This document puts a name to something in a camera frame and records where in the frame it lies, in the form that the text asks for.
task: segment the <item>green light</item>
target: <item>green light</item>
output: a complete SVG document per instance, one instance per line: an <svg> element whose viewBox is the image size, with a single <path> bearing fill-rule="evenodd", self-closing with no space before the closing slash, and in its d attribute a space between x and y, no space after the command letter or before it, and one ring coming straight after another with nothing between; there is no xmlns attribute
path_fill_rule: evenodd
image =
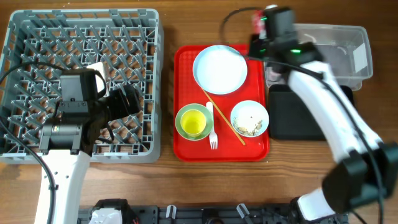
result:
<svg viewBox="0 0 398 224"><path fill-rule="evenodd" d="M290 50L292 53L295 53L295 54L299 54L299 53L301 53L301 50L299 50L299 49L293 49L293 50Z"/></svg>

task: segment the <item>red tray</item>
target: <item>red tray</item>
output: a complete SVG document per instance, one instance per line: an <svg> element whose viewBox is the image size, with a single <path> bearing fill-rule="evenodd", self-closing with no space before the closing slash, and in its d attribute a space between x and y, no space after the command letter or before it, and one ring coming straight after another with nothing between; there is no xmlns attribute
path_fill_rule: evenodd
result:
<svg viewBox="0 0 398 224"><path fill-rule="evenodd" d="M174 65L174 123L178 111L187 104L199 103L206 106L208 98L193 78L192 65L195 57L210 45L188 45L181 47L175 54ZM232 45L246 53L247 45ZM265 106L264 76L261 62L247 61L248 76L243 85L227 95L209 93L218 108L229 119L236 104L244 100L254 100ZM259 161L269 150L268 129L257 138L242 137L245 146L225 123L219 112L214 109L215 131L218 135L218 149L211 150L209 138L189 141L181 137L174 127L174 153L187 162L223 162L223 161Z"/></svg>

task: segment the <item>cable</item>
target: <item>cable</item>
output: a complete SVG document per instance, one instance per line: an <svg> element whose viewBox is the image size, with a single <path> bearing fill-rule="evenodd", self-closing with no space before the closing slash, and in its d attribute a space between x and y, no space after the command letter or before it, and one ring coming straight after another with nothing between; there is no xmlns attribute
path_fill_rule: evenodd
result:
<svg viewBox="0 0 398 224"><path fill-rule="evenodd" d="M101 138L101 137L99 137L97 140L101 141L102 143L108 143L108 144L112 144L113 143L112 141L110 141L108 139L105 139L105 138Z"/></svg>
<svg viewBox="0 0 398 224"><path fill-rule="evenodd" d="M58 107L60 106L60 103L61 103L61 100L58 100L58 101L55 103L55 109L54 109L54 114L52 115L52 118L54 118L54 117L57 116Z"/></svg>
<svg viewBox="0 0 398 224"><path fill-rule="evenodd" d="M237 9L237 10L235 10L235 11L230 12L230 13L223 19L223 21L221 22L221 25L220 25L220 29L219 29L221 44L226 45L226 46L229 46L229 43L226 41L225 35L224 35L224 27L225 27L225 24L228 22L229 18L230 18L231 16L235 15L235 14L240 13L240 12L243 12L243 11L253 11L253 10L263 10L263 8L261 8L261 7L245 7L245 8L242 8L242 9ZM327 83L325 83L321 78L319 78L319 74L316 73L316 72L313 72L313 71L311 71L311 70L308 70L308 69L306 69L306 68L302 68L302 67L299 67L299 66L291 65L291 64L289 64L289 63L275 62L275 61L269 61L269 60L262 60L262 59L258 59L258 58L252 58L252 57L249 57L249 56L247 56L247 55L242 55L242 56L243 56L244 58L249 59L249 60L259 60L259 61L262 61L262 62L284 65L284 66L293 68L294 70L296 70L296 71L298 71L298 72L302 72L302 73L304 73L304 74L310 75L311 77L313 77L313 78L315 78L316 80L318 80L318 81L319 81L328 91L330 91L330 93L336 98L336 100L339 102L339 104L343 107L345 113L347 114L348 118L349 118L350 121L352 122L355 131L357 132L359 138L361 139L361 141L363 142L363 144L364 144L366 150L367 150L368 153L369 153L369 157L370 157L370 160L371 160L371 165L373 166L374 174L375 174L375 176L376 176L377 188L378 188L378 191L379 191L379 199L378 199L378 202L379 202L379 223L380 223L380 224L383 224L383 221L384 221L384 197L383 197L383 192L382 192L382 177L381 177L381 173L380 173L379 167L378 167L377 162L376 162L376 160L375 160L375 158L374 158L373 150L370 148L368 142L366 142L365 137L363 136L362 131L360 130L360 128L359 128L358 125L356 124L354 118L352 117L351 113L348 111L348 108L347 108L347 107L345 106L345 104L342 102L342 100L340 99L340 97L333 91L333 89L332 89Z"/></svg>
<svg viewBox="0 0 398 224"><path fill-rule="evenodd" d="M23 148L25 148L26 151L28 151L33 156L33 158L35 158L35 160L37 160L37 162L43 167L43 170L44 170L45 174L49 178L49 182L50 182L50 206L49 206L49 215L48 215L48 218L47 218L47 224L51 224L52 223L52 218L53 218L53 213L54 213L54 206L55 206L55 180L54 180L54 176L51 173L50 168L43 161L43 159L40 158L40 156L38 156L36 154L36 152L31 150L27 145L25 145L25 143L23 143L21 140L19 140L17 137L15 137L10 132L10 130L8 130L6 125L3 123L2 119L0 119L0 126L7 132L7 134L10 137L12 137L15 140L15 142L17 142Z"/></svg>
<svg viewBox="0 0 398 224"><path fill-rule="evenodd" d="M225 24L228 22L229 18L231 18L233 15L236 15L236 14L238 14L238 13L240 13L240 12L244 12L244 11L255 11L255 10L264 10L264 8L262 8L262 7L244 7L244 8L237 9L237 10L233 10L232 12L230 12L230 13L223 19L223 21L222 21L221 24L220 24L220 28L219 28L219 30L218 30L219 35L220 35L221 44L227 45L227 46L229 45L229 43L226 41L225 35L224 35L224 27L225 27Z"/></svg>
<svg viewBox="0 0 398 224"><path fill-rule="evenodd" d="M367 224L366 221L355 211L351 211L352 214L355 215L355 217L362 223L362 224Z"/></svg>
<svg viewBox="0 0 398 224"><path fill-rule="evenodd" d="M52 68L56 68L59 70L65 70L64 68L61 68L59 66L53 65L51 63L46 63L46 62L24 62L21 63L19 65L15 65L13 67L11 67L6 73L4 73L1 78L0 78L0 83L2 83L4 81L4 79L14 70L21 68L21 67L25 67L26 65L45 65L48 67L52 67ZM43 161L43 159L38 156L36 154L36 152L34 152L33 150L31 150L26 144L24 144L20 139L18 139L17 137L15 137L10 130L8 130L8 128L6 127L6 125L3 123L2 119L0 119L0 126L7 132L7 134L13 138L15 140L15 142L17 142L19 145L21 145L24 149L26 149L26 151L31 154L33 156L33 158L35 158L35 160L43 167L43 170L45 172L45 174L47 175L47 177L49 178L49 182L50 182L50 206L49 206L49 215L47 217L47 224L51 224L52 223L52 218L53 218L53 214L54 214L54 208L55 208L55 180L54 180L54 176L51 173L50 168L47 166L47 164Z"/></svg>
<svg viewBox="0 0 398 224"><path fill-rule="evenodd" d="M261 59L257 59L257 58L251 58L251 57L247 57L247 58L252 59L252 60L260 60L260 61L264 61L264 62L267 62L267 63L285 65L285 66L288 66L290 68L293 68L294 70L296 70L298 72L302 72L304 74L310 75L314 79L318 80L336 98L336 100L339 102L339 104L344 109L345 113L347 114L349 120L353 124L354 129L357 132L357 134L358 134L359 138L361 139L361 141L363 142L366 150L368 151L369 158L370 158L370 161L371 161L371 165L373 167L374 174L376 176L377 189L379 191L379 199L378 199L378 203L379 203L379 223L383 224L383 222L384 222L384 197L383 197L382 177L381 177L379 166L378 166L378 164L376 162L376 159L374 158L373 150L370 148L368 142L365 140L363 132L361 131L359 126L356 124L355 119L353 118L352 114L349 112L348 108L345 106L345 104L343 103L341 98L337 95L337 93L330 87L329 84L325 83L321 78L319 78L319 76L318 76L319 74L317 72L308 70L306 68L298 67L298 66L295 66L295 65L291 65L289 63L267 61L267 60L261 60Z"/></svg>

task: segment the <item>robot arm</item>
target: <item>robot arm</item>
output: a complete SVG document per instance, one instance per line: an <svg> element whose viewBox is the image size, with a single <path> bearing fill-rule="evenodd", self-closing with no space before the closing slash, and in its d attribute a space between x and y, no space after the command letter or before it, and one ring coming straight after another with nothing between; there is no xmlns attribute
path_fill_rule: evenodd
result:
<svg viewBox="0 0 398 224"><path fill-rule="evenodd" d="M42 158L52 171L57 186L53 223L76 223L81 188L90 165L90 156L83 151L80 151L78 155L71 155L69 149L64 149L50 150ZM35 224L47 223L49 198L49 180L43 170Z"/></svg>
<svg viewBox="0 0 398 224"><path fill-rule="evenodd" d="M248 57L266 58L273 71L281 74L303 100L337 163L321 189L292 201L292 211L297 212L290 219L293 223L313 223L376 201L380 194L371 156L381 171L382 196L390 197L398 173L397 144L385 145L362 120L318 49L312 43L298 42L291 9L268 7L259 15L255 24L263 22L258 27L264 30L252 35Z"/></svg>
<svg viewBox="0 0 398 224"><path fill-rule="evenodd" d="M109 128L108 122L142 109L138 92L131 85L110 91L109 96L102 98L106 91L98 93L96 75L92 69L65 70L61 75L63 100L58 108L62 115L46 120L39 146L55 180L55 205L53 208L49 205L49 182L43 171L36 224L47 223L49 209L53 209L52 223L76 223L83 179L100 129Z"/></svg>

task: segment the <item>wooden table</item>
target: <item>wooden table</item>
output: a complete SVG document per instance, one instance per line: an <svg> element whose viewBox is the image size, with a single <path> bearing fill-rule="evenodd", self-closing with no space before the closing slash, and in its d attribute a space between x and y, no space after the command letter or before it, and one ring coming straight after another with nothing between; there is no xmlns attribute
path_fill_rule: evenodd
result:
<svg viewBox="0 0 398 224"><path fill-rule="evenodd" d="M162 154L154 164L96 164L86 174L80 205L99 199L126 198L131 205L210 205L239 202L289 202L320 186L333 167L326 142L271 141L261 162L185 163L172 149L173 60L187 44L215 44L222 18L245 6L288 5L297 22L363 26L371 42L374 75L355 92L364 120L385 141L398 141L398 8L397 1L156 1L156 0L10 0L0 3L0 42L10 14L17 9L148 8L158 10L165 31L162 72ZM231 43L246 43L251 33L250 14L239 15L227 26ZM0 222L33 223L40 187L39 166L0 164ZM359 209L376 223L377 205ZM386 223L398 219L398 196L386 202Z"/></svg>

